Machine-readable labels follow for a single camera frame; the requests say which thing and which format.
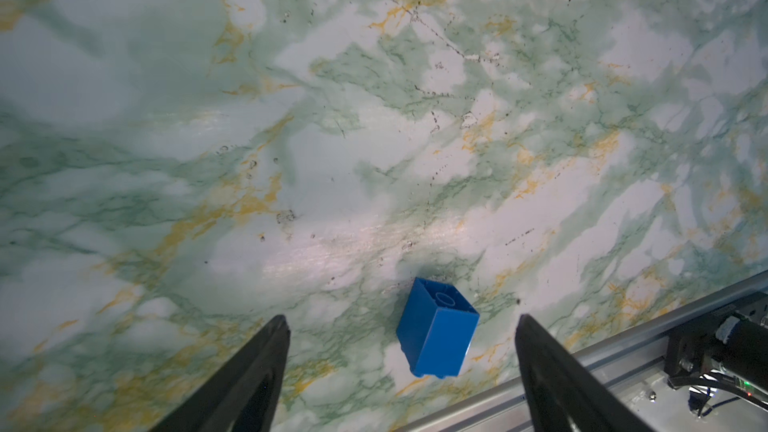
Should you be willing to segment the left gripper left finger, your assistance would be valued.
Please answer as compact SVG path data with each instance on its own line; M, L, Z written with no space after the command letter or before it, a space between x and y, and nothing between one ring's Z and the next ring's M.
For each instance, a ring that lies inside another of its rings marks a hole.
M154 431L268 431L277 409L291 331L274 316Z

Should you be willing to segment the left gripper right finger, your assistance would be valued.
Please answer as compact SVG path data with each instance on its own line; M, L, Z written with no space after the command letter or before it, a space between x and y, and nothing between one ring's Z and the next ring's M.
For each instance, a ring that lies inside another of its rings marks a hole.
M515 347L536 431L651 429L528 314L519 319Z

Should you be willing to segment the blue lego brick bottom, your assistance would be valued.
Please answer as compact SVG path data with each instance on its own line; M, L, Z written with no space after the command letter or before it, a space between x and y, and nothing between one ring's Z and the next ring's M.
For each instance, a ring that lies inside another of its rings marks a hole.
M453 285L415 279L396 330L410 372L416 377L457 376L479 319Z

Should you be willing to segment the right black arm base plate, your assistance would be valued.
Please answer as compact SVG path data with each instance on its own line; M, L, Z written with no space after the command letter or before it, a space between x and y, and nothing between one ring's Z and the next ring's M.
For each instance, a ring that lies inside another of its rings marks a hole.
M688 407L704 418L742 400L767 409L767 294L755 292L674 328L664 372L689 391Z

